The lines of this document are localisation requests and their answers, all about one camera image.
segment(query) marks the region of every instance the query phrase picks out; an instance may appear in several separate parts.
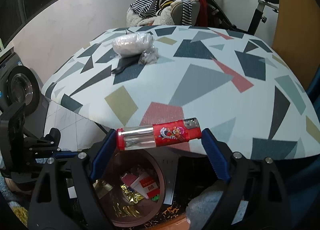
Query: blue chair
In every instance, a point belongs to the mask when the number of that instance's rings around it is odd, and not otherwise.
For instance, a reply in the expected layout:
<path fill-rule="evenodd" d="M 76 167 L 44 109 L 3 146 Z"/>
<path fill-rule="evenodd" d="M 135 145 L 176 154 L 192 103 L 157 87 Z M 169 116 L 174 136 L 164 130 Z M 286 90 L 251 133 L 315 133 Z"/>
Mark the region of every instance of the blue chair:
<path fill-rule="evenodd" d="M 320 121 L 320 95 L 318 96 L 318 98 L 313 103 L 313 107 L 315 108 L 316 114 L 317 114 L 318 119 Z"/>
<path fill-rule="evenodd" d="M 315 76 L 313 77 L 308 89 L 306 90 L 307 95 L 309 96 L 311 103 L 314 103 L 320 95 L 320 65 L 316 71 Z"/>

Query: plastic bag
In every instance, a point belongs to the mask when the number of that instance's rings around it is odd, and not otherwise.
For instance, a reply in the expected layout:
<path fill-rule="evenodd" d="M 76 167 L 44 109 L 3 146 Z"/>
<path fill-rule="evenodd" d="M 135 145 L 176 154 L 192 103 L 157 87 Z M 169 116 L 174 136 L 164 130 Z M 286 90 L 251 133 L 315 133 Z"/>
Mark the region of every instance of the plastic bag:
<path fill-rule="evenodd" d="M 153 36 L 149 33 L 126 34 L 114 39 L 112 48 L 120 58 L 130 58 L 141 54 L 140 64 L 155 63 L 159 55 L 153 41 Z"/>

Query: tiled floor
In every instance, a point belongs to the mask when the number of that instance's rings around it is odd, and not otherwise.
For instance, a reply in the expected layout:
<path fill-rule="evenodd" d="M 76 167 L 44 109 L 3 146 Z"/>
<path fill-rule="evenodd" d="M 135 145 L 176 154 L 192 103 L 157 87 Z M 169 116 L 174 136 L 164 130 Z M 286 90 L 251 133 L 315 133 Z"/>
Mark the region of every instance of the tiled floor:
<path fill-rule="evenodd" d="M 71 151 L 89 148 L 93 143 L 99 142 L 105 137 L 105 133 L 93 121 L 53 101 L 49 103 L 44 135 L 48 134 L 52 127 L 60 130 L 59 147 Z"/>

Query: green item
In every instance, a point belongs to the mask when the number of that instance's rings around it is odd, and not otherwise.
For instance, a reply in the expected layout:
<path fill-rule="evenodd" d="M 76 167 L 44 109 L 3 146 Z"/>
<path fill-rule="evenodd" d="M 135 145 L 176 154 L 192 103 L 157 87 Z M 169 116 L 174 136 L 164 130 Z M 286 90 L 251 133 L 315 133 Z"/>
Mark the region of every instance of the green item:
<path fill-rule="evenodd" d="M 158 194 L 158 195 L 154 196 L 153 198 L 151 198 L 151 200 L 152 201 L 158 201 L 159 197 L 160 197 L 160 195 Z"/>

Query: black and white striped fabric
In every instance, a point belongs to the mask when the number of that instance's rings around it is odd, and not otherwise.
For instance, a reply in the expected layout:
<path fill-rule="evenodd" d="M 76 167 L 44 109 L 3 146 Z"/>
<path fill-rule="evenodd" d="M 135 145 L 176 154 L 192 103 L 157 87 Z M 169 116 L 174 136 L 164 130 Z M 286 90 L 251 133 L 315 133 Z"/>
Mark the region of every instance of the black and white striped fabric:
<path fill-rule="evenodd" d="M 156 4 L 158 0 L 136 0 L 130 5 L 131 10 L 139 14 L 142 18 L 150 18 L 156 16 Z M 190 0 L 182 0 L 182 25 L 191 24 L 192 2 Z"/>

